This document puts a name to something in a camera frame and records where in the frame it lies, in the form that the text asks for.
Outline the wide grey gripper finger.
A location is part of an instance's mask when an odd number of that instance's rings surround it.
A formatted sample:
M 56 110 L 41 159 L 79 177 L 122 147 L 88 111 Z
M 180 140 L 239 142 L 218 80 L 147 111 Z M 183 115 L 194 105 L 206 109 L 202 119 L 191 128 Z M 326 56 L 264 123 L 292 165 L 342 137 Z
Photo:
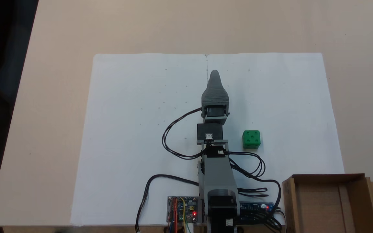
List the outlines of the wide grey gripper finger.
M 201 96 L 201 105 L 229 105 L 229 96 L 222 85 L 220 74 L 217 70 L 210 73 L 207 87 Z

